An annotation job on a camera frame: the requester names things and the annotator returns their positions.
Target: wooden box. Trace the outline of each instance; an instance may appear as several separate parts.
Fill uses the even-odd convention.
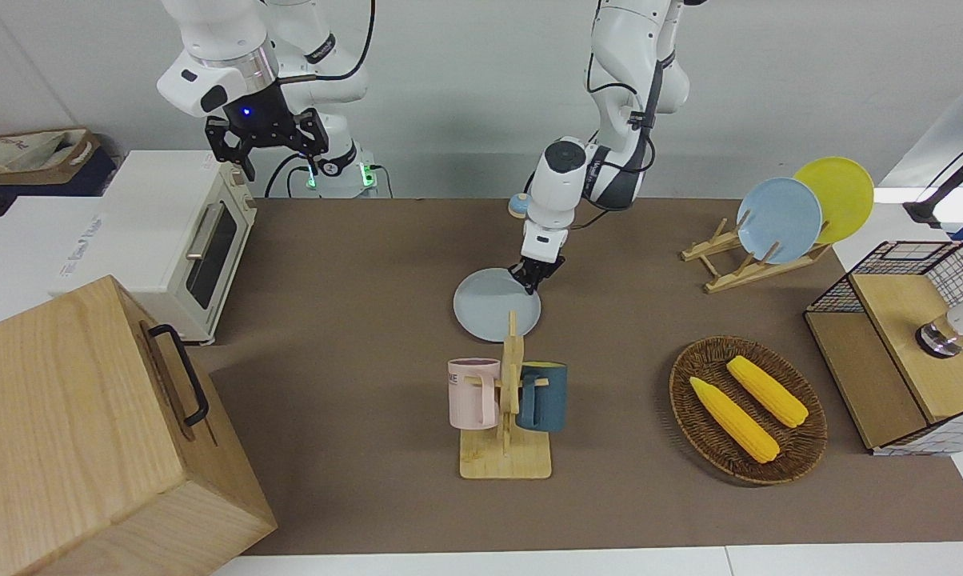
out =
[[[851,274],[862,311],[807,311],[866,448],[877,455],[963,450],[963,353],[933,358],[914,332],[947,311],[921,274]]]
[[[152,328],[111,277],[0,323],[1,576],[209,574],[273,531],[211,380]]]

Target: yellow corn cob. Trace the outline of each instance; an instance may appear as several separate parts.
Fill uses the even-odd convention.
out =
[[[731,438],[755,458],[755,462],[766,464],[773,462],[777,455],[781,453],[781,446],[766,430],[759,426],[758,422],[752,419],[741,406],[734,404],[733,400],[718,387],[709,384],[700,378],[691,377],[691,387],[698,396],[698,401],[709,410]]]
[[[748,358],[734,357],[727,363],[727,371],[759,401],[759,404],[763,405],[763,408],[769,410],[773,416],[777,416],[777,420],[789,429],[800,426],[808,417],[808,409],[784,387],[784,384],[777,382],[773,376],[753,364]]]

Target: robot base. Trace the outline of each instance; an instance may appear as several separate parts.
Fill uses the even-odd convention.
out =
[[[307,178],[305,185],[293,186],[293,198],[378,198],[378,186],[374,170],[375,154],[364,150],[360,143],[357,156],[342,174],[328,176],[319,170],[314,179]]]

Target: brown tabletop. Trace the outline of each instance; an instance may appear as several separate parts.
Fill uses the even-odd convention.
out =
[[[801,313],[842,274],[833,255],[715,295],[700,263],[677,258],[733,201],[639,200],[570,234],[525,339],[527,358],[570,369],[544,481],[461,480],[446,414],[446,360],[500,354],[451,305],[467,274],[518,260],[506,202],[259,208],[218,343],[193,350],[279,520],[249,554],[963,540],[952,460],[866,454],[812,340]],[[738,487],[686,445],[670,367],[715,334],[771,347],[814,384],[829,447],[807,477]]]

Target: wicker basket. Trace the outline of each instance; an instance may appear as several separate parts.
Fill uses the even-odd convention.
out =
[[[763,408],[727,372],[726,363],[741,354],[759,365],[791,391],[808,408],[808,418],[796,429],[789,429]],[[691,389],[690,376],[698,376],[727,393],[781,445],[773,462],[755,462],[716,423]],[[756,485],[791,482],[809,473],[826,448],[826,416],[815,391],[804,376],[765,346],[734,336],[714,336],[698,340],[677,358],[670,371],[670,404],[674,417],[687,440],[702,457],[724,473]]]

